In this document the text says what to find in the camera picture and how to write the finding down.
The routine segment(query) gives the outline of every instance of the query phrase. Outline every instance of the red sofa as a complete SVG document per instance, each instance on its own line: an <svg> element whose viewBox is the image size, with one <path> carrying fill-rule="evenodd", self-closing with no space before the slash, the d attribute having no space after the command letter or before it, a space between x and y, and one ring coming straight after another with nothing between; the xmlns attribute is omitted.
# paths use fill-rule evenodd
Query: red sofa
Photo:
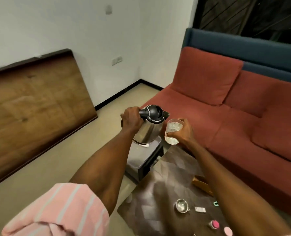
<svg viewBox="0 0 291 236"><path fill-rule="evenodd" d="M143 107L157 104L171 114L168 119L187 118L200 144L291 215L291 83L242 66L185 47L173 82Z"/></svg>

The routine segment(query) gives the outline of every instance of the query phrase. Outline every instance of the striped shirt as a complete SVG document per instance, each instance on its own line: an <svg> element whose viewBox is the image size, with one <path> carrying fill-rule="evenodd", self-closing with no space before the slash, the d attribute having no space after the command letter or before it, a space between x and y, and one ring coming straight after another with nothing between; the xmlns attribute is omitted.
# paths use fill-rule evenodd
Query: striped shirt
<svg viewBox="0 0 291 236"><path fill-rule="evenodd" d="M15 216L1 235L106 235L109 215L87 185L55 184Z"/></svg>

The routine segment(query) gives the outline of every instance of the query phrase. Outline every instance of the left hand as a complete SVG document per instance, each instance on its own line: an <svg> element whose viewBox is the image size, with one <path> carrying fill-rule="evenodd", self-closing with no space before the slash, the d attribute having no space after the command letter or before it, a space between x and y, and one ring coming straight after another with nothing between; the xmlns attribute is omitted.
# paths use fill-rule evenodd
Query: left hand
<svg viewBox="0 0 291 236"><path fill-rule="evenodd" d="M122 118L122 128L129 129L135 135L143 124L143 119L139 114L139 107L127 108L123 114L120 114Z"/></svg>

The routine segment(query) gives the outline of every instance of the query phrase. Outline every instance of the white wall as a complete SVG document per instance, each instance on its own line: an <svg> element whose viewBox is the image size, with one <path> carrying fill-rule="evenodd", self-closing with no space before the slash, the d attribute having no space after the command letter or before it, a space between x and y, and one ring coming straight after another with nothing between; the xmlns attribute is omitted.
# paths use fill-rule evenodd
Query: white wall
<svg viewBox="0 0 291 236"><path fill-rule="evenodd" d="M94 105L134 83L139 0L0 0L0 66L64 48L74 52Z"/></svg>
<svg viewBox="0 0 291 236"><path fill-rule="evenodd" d="M161 87L173 81L185 30L198 0L140 0L141 78Z"/></svg>

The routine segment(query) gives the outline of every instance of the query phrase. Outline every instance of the pink bottle cap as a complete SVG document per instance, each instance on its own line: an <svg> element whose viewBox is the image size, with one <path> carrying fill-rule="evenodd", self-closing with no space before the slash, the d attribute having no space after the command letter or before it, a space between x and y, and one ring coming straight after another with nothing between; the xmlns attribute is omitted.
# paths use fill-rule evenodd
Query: pink bottle cap
<svg viewBox="0 0 291 236"><path fill-rule="evenodd" d="M232 231L231 228L229 228L229 227L225 227L225 228L224 228L224 233L225 233L225 235L227 235L227 236L233 236L233 231Z"/></svg>
<svg viewBox="0 0 291 236"><path fill-rule="evenodd" d="M214 227L214 228L219 228L220 227L220 224L219 224L219 222L218 221L216 221L216 220L212 220L212 226Z"/></svg>

